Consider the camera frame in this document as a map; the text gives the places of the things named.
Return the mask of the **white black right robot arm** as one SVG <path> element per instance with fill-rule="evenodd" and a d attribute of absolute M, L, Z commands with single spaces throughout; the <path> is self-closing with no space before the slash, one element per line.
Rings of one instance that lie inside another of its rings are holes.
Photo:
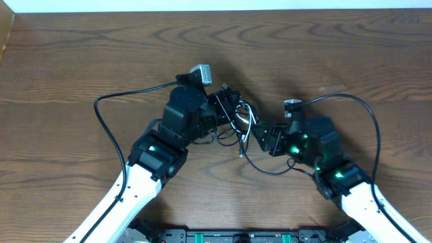
<path fill-rule="evenodd" d="M 327 242 L 426 242 L 386 200 L 370 176 L 342 151 L 340 135 L 328 117 L 297 117 L 290 124 L 252 126 L 261 149 L 287 155 L 311 167 L 317 190 L 350 220 L 330 231 Z"/>

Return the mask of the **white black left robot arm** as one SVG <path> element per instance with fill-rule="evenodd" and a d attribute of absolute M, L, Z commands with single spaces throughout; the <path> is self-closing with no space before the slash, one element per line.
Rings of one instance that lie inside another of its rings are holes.
<path fill-rule="evenodd" d="M 240 99 L 240 92 L 227 86 L 213 94 L 202 85 L 174 88 L 157 130 L 133 144 L 123 172 L 67 242 L 116 242 L 185 164 L 187 147 L 217 127 L 235 123 Z"/>

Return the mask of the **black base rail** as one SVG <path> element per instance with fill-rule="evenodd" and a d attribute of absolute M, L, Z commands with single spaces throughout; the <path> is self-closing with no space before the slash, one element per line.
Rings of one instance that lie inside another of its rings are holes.
<path fill-rule="evenodd" d="M 323 229 L 298 229 L 288 231 L 193 231 L 165 229 L 156 242 L 162 243 L 330 243 L 334 240 Z"/>

